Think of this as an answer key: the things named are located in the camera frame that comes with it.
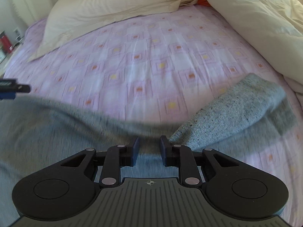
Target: orange fabric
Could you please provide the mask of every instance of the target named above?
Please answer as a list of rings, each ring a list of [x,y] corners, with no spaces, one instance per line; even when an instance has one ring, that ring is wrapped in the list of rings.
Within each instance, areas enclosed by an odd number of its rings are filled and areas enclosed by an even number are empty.
[[[209,2],[207,0],[198,0],[197,4],[207,6],[207,7],[211,7],[211,5],[209,4]]]

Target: gray cloth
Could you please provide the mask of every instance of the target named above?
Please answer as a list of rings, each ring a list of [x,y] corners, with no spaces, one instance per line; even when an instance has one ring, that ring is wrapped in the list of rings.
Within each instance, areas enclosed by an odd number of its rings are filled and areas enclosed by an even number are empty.
[[[176,168],[162,165],[159,137],[195,151],[210,146],[240,158],[280,138],[296,118],[284,90],[249,74],[235,87],[181,125],[121,122],[103,114],[53,100],[29,96],[0,101],[0,226],[18,214],[11,200],[13,186],[24,176],[86,148],[106,151],[141,138],[137,165],[122,176],[171,177]]]

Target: blue clip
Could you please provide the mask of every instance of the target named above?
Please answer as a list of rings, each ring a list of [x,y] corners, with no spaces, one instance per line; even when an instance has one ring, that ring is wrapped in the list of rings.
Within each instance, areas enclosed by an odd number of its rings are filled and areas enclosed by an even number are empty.
[[[16,93],[15,92],[0,92],[0,100],[3,99],[15,99]]]

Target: electrical outlet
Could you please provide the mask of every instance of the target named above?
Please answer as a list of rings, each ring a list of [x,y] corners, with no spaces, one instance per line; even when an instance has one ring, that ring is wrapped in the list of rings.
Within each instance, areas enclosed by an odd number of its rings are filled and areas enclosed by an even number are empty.
[[[21,35],[19,28],[14,29],[14,33],[17,37]]]

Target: yellow square pattern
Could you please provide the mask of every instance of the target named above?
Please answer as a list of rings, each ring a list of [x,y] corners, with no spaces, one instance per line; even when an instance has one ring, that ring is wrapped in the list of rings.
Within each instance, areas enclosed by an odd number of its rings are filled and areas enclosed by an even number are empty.
[[[169,102],[168,105],[167,105],[167,107],[169,109],[175,109],[177,107],[177,104],[175,102]]]
[[[113,74],[109,77],[111,80],[116,80],[117,79],[117,74]]]
[[[219,31],[218,34],[219,34],[220,36],[226,36],[226,33],[223,32],[223,31]]]
[[[161,63],[159,64],[159,68],[160,68],[160,69],[163,69],[163,68],[165,68],[165,65],[166,65],[165,62],[161,62]]]
[[[69,87],[69,92],[75,91],[76,87]]]
[[[292,175],[294,175],[295,172],[296,172],[296,168],[294,166],[291,166],[290,167],[290,172],[291,172]]]
[[[226,91],[226,88],[220,88],[218,90],[218,93],[219,93],[219,95],[221,95],[221,94],[225,93],[225,91]]]

